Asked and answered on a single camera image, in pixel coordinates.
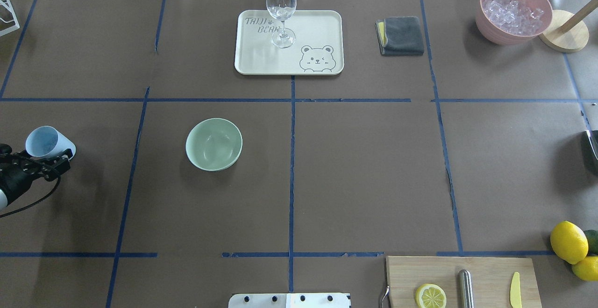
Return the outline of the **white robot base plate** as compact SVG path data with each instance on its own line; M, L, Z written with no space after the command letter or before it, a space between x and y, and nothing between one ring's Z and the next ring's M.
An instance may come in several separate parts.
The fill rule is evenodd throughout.
M265 293L235 294L229 308L350 308L346 293Z

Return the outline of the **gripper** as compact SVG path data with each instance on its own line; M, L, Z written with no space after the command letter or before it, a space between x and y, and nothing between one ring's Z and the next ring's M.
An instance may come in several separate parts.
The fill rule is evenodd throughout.
M8 206L27 192L33 182L44 178L60 177L70 169L71 149L60 152L58 156L43 158L42 164L28 156L13 154L8 144L1 144L0 205Z

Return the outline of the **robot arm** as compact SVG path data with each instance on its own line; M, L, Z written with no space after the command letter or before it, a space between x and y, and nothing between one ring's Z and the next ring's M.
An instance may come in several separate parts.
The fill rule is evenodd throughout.
M56 181L47 195L27 206L2 214L1 217L17 214L49 198L60 185L62 174L70 169L69 159L72 157L73 152L68 148L55 157L34 159L25 150L13 153L11 146L0 144L0 207L2 209L24 195L36 179Z

